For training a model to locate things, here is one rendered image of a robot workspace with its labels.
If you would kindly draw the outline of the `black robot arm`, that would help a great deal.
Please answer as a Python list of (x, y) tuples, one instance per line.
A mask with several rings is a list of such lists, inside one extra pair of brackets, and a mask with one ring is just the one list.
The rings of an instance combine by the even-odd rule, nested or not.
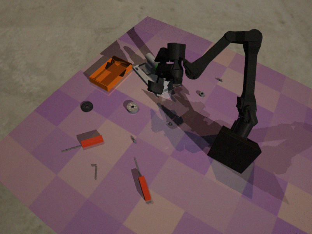
[(245, 53), (244, 84), (241, 97), (237, 97), (238, 119), (231, 127), (231, 133), (247, 140), (252, 128), (258, 123), (257, 107), (254, 95), (256, 80), (257, 54), (262, 43), (262, 33), (257, 29), (249, 31), (228, 31), (202, 57), (190, 63), (185, 59), (186, 44), (167, 43), (167, 58), (173, 64), (168, 64), (164, 73), (173, 84), (182, 84), (183, 66), (189, 79), (197, 79), (208, 64), (230, 43), (243, 44)]

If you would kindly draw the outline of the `orange open tray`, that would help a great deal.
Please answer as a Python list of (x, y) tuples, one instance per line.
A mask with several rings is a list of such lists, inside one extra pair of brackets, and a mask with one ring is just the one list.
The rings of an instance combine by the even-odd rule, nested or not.
[(125, 61), (117, 56), (113, 56), (97, 71), (89, 76), (89, 80), (96, 86), (109, 91), (131, 69), (132, 63)]

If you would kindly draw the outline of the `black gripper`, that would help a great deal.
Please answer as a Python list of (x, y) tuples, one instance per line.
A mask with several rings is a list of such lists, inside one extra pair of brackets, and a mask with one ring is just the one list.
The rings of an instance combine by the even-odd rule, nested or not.
[(165, 67), (168, 65), (167, 62), (170, 61), (170, 59), (167, 58), (167, 48), (160, 48), (155, 60), (155, 62), (160, 62), (158, 63), (155, 75), (158, 76), (157, 81), (149, 81), (148, 80), (148, 91), (156, 93), (156, 94), (162, 94), (164, 85), (162, 85), (163, 79), (167, 79), (164, 73)]

